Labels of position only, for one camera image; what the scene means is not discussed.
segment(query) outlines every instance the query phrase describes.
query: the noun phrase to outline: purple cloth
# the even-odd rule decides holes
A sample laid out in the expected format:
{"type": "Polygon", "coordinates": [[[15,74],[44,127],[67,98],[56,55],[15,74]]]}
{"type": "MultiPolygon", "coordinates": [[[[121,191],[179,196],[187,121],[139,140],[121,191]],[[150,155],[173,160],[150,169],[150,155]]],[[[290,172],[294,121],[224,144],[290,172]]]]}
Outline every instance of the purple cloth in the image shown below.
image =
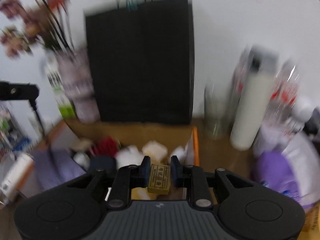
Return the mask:
{"type": "Polygon", "coordinates": [[[253,169],[253,179],[298,203],[301,200],[292,169],[280,152],[263,152],[253,169]]]}
{"type": "Polygon", "coordinates": [[[53,162],[47,151],[32,152],[35,172],[43,190],[75,179],[85,171],[70,157],[67,150],[52,150],[53,162]]]}

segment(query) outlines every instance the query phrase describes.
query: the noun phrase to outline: wooden table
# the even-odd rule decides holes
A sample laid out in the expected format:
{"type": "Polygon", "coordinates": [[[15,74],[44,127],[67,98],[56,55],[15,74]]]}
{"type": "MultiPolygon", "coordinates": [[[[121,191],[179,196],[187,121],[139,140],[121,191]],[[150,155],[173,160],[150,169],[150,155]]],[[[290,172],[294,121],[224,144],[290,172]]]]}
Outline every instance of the wooden table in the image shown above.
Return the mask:
{"type": "Polygon", "coordinates": [[[250,170],[255,162],[251,149],[243,152],[234,149],[229,137],[217,140],[209,138],[200,118],[192,119],[191,124],[198,127],[200,166],[205,171],[214,172],[217,168],[225,168],[240,176],[250,177],[250,170]]]}

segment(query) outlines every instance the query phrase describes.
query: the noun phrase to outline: white bottle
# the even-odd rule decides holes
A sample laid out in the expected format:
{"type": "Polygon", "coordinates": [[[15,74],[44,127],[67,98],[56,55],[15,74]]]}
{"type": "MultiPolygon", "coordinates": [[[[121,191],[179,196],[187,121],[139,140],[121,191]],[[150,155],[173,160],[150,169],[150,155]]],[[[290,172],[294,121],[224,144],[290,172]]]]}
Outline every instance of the white bottle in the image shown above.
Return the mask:
{"type": "Polygon", "coordinates": [[[274,90],[278,56],[264,48],[253,46],[249,53],[249,73],[241,94],[231,145],[248,150],[257,135],[274,90]]]}

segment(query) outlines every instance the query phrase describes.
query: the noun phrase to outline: plastic bottle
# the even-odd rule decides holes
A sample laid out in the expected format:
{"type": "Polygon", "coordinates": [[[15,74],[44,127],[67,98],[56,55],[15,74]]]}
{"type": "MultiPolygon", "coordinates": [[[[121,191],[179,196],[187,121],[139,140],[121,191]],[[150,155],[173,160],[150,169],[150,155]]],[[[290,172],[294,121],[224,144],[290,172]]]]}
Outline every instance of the plastic bottle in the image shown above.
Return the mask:
{"type": "Polygon", "coordinates": [[[253,46],[248,57],[249,72],[241,94],[230,142],[238,150],[248,150],[257,135],[274,88],[278,56],[253,46]]]}
{"type": "Polygon", "coordinates": [[[239,62],[234,70],[232,77],[232,91],[230,96],[230,122],[233,125],[236,117],[236,111],[239,106],[241,93],[248,73],[248,56],[249,49],[246,48],[242,52],[239,62]]]}
{"type": "Polygon", "coordinates": [[[281,80],[279,121],[282,123],[288,119],[297,98],[300,79],[297,65],[292,60],[287,60],[279,73],[279,78],[281,80]]]}

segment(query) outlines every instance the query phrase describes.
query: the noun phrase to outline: white tube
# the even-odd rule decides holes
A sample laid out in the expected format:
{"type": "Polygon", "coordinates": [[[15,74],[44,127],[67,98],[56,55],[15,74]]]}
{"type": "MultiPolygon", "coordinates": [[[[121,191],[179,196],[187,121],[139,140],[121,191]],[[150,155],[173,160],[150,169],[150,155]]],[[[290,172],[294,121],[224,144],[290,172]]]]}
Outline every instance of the white tube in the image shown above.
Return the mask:
{"type": "Polygon", "coordinates": [[[266,73],[250,73],[240,98],[231,145],[240,151],[248,150],[257,135],[274,88],[274,77],[266,73]]]}

